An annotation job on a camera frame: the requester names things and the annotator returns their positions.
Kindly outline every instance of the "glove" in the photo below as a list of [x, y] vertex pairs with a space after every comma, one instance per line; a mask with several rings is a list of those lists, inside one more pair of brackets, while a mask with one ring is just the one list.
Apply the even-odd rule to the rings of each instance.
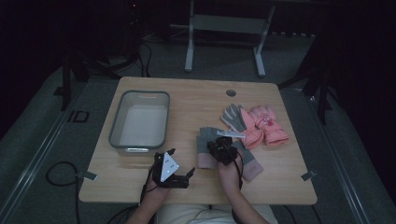
[[247, 181], [252, 181], [254, 177], [256, 177], [264, 169], [256, 161], [253, 154], [249, 150], [244, 148], [244, 146], [240, 141], [233, 142], [233, 146], [238, 148], [242, 152], [242, 163], [244, 164], [244, 170], [242, 176]]
[[253, 118], [256, 126], [264, 132], [266, 145], [276, 146], [289, 140], [288, 135], [283, 132], [282, 127], [276, 122], [275, 112], [269, 105], [255, 106], [248, 114]]
[[221, 131], [216, 128], [200, 128], [200, 135], [196, 137], [197, 139], [197, 150], [198, 150], [198, 168], [202, 169], [217, 169], [218, 162], [209, 152], [207, 148], [207, 142], [215, 142], [220, 135], [217, 132]]
[[263, 132], [256, 129], [255, 121], [241, 105], [230, 105], [224, 110], [221, 120], [234, 132], [245, 135], [245, 138], [241, 138], [245, 148], [251, 149], [258, 146], [264, 138]]

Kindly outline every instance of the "pink glove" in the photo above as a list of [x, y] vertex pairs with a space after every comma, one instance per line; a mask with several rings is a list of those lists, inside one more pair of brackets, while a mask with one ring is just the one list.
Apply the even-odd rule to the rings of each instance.
[[256, 129], [255, 121], [241, 105], [231, 104], [224, 110], [221, 120], [234, 132], [245, 135], [245, 138], [241, 138], [241, 142], [247, 149], [258, 146], [264, 138], [262, 130]]
[[248, 114], [254, 119], [256, 126], [264, 132], [266, 145], [276, 146], [289, 140], [288, 135], [276, 122], [275, 112], [269, 105], [253, 107]]

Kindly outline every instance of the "metal stand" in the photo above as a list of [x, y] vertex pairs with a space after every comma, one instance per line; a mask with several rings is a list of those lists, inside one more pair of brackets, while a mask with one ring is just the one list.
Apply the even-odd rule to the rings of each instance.
[[311, 48], [306, 53], [303, 62], [295, 77], [278, 84], [278, 88], [284, 89], [289, 85], [308, 78], [303, 93], [305, 96], [314, 96], [320, 87], [319, 101], [318, 101], [318, 116], [322, 124], [326, 124], [325, 111], [327, 108], [327, 91], [329, 85], [329, 78], [332, 71], [333, 61], [330, 59], [332, 55], [331, 40], [328, 38], [328, 29], [323, 27], [322, 31], [312, 43]]
[[268, 35], [268, 29], [275, 12], [275, 6], [271, 6], [266, 19], [248, 19], [236, 17], [222, 17], [194, 14], [194, 0], [190, 0], [190, 26], [189, 26], [189, 45], [187, 47], [186, 72], [192, 71], [192, 59], [194, 53], [194, 30], [210, 30], [221, 32], [236, 32], [245, 34], [257, 34], [261, 36], [260, 43], [253, 49], [258, 75], [265, 76], [264, 65], [262, 62], [262, 46]]
[[85, 64], [89, 64], [91, 67], [98, 69], [101, 73], [108, 77], [120, 79], [121, 77], [113, 73], [110, 69], [102, 66], [98, 62], [90, 59], [88, 56], [81, 52], [74, 52], [73, 50], [65, 50], [63, 57], [63, 86], [62, 86], [62, 111], [67, 108], [71, 99], [71, 83], [70, 83], [70, 70], [76, 77], [77, 81], [87, 82], [90, 78], [87, 70], [85, 69]]

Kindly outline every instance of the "round hole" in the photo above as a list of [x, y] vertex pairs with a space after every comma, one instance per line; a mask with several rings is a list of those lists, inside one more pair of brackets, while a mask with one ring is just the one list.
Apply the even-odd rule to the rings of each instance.
[[225, 93], [231, 97], [234, 97], [236, 95], [236, 91], [234, 91], [234, 90], [227, 90]]

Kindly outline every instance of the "human arm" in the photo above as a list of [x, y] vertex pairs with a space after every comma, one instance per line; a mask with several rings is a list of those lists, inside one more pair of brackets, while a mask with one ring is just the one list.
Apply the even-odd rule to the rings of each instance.
[[[242, 161], [239, 155], [235, 159], [235, 162], [238, 167], [242, 167]], [[242, 194], [239, 188], [240, 178], [234, 163], [224, 165], [219, 162], [218, 175], [224, 194], [231, 208], [242, 223], [268, 223]]]
[[150, 177], [147, 191], [140, 206], [128, 218], [126, 224], [147, 224], [151, 217], [161, 208], [170, 189], [157, 188], [157, 184]]

